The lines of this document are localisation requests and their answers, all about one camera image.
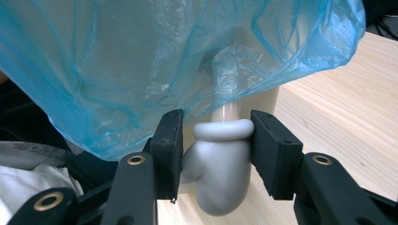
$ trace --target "blue plastic bag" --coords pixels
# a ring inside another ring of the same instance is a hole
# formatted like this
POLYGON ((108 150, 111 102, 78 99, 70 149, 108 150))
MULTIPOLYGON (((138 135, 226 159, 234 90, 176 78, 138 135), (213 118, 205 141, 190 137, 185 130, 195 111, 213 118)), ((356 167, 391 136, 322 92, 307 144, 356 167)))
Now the blue plastic bag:
POLYGON ((66 138, 116 160, 168 111, 194 121, 346 64, 364 28, 360 0, 9 0, 0 69, 66 138))

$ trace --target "wooden table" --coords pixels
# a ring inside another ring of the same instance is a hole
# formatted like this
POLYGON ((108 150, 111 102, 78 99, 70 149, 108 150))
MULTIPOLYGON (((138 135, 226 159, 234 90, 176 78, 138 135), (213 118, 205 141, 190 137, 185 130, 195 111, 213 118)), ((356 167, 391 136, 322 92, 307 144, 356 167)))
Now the wooden table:
MULTIPOLYGON (((352 61, 280 88, 275 116, 304 152, 337 158, 363 188, 398 199, 398 42, 366 34, 352 61)), ((193 194, 158 201, 159 224, 297 224, 293 202, 274 202, 256 170, 243 204, 225 217, 193 194)))

